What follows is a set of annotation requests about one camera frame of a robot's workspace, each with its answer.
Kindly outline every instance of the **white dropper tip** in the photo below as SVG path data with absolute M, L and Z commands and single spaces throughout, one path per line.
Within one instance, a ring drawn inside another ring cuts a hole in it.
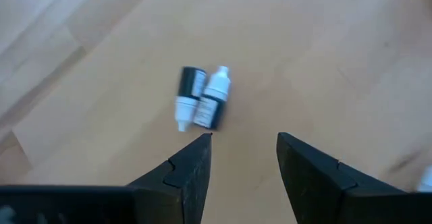
M 189 121 L 178 121 L 178 131 L 186 132 L 189 125 L 190 125 Z
M 228 77 L 228 73 L 230 72 L 230 69 L 226 66 L 219 66 L 219 70 L 217 71 L 217 74 L 219 76 Z
M 417 190 L 420 192 L 432 192 L 432 166 L 425 169 Z

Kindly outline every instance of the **wood grain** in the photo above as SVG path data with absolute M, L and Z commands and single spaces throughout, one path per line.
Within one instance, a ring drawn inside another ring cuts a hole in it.
M 51 75 L 79 47 L 66 27 L 54 32 L 11 78 L 0 84 L 0 117 Z
M 226 65 L 204 223 L 295 223 L 278 132 L 381 179 L 431 132 L 430 4 L 142 0 L 13 128 L 35 149 L 18 182 L 132 181 L 205 132 L 177 132 L 180 68 Z
M 86 0 L 67 19 L 67 26 L 80 44 L 90 51 L 141 0 Z
M 20 29 L 13 39 L 7 39 L 7 36 L 2 36 L 2 40 L 7 42 L 4 50 L 1 50 L 2 42 L 0 41 L 0 83 L 11 78 L 19 67 L 26 63 L 29 59 L 34 57 L 41 45 L 45 43 L 55 31 L 60 27 L 65 26 L 67 19 L 77 10 L 85 0 L 23 0 L 22 5 L 27 5 L 23 9 L 14 0 L 5 0 L 5 6 L 10 6 L 5 13 L 2 13 L 3 22 L 10 22 L 11 24 L 1 23 L 0 30 L 5 29 L 6 33 L 13 32 Z M 24 18 L 17 18 L 16 16 L 8 17 L 7 12 L 12 12 L 13 15 L 21 15 Z

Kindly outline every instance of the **dropper bottle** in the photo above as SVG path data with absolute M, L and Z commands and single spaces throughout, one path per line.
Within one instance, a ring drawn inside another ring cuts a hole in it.
M 228 78 L 229 69 L 219 66 L 219 70 L 211 75 L 207 87 L 200 97 L 194 123 L 210 130 L 216 130 L 228 100 L 231 80 Z
M 175 100 L 175 120 L 178 130 L 185 132 L 194 118 L 195 109 L 203 92 L 206 72 L 196 67 L 183 67 L 177 99 Z

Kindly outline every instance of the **white bottle cap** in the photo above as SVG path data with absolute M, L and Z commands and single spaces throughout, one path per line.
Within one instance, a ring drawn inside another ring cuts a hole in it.
M 205 88 L 204 94 L 226 101 L 231 84 L 231 80 L 228 78 L 229 71 L 228 67 L 219 66 L 219 70 L 211 75 L 210 82 Z
M 175 120 L 178 123 L 178 130 L 185 132 L 192 123 L 198 100 L 178 96 L 175 103 Z
M 432 192 L 432 166 L 425 169 L 417 190 L 420 192 Z

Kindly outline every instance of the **black plastic part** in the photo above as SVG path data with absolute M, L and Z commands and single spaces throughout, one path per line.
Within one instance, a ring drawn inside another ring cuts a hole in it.
M 201 97 L 204 97 L 204 98 L 207 98 L 207 99 L 210 99 L 210 100 L 217 102 L 216 110 L 215 110 L 214 114 L 212 115 L 211 124 L 210 124 L 210 127 L 208 128 L 209 130 L 217 130 L 217 128 L 219 127 L 219 124 L 222 121 L 223 113 L 225 111 L 224 109 L 225 109 L 226 102 L 222 99 L 216 98 L 214 96 L 206 95 L 206 94 L 203 94 Z
M 200 223 L 211 166 L 203 134 L 125 187 L 3 186 L 0 223 Z
M 297 222 L 432 223 L 432 194 L 406 193 L 287 134 L 277 159 Z
M 186 96 L 196 100 L 199 100 L 199 96 L 193 95 L 192 90 L 194 88 L 196 71 L 205 72 L 205 70 L 197 68 L 185 66 L 182 68 L 182 73 L 180 76 L 180 83 L 178 86 L 178 96 Z

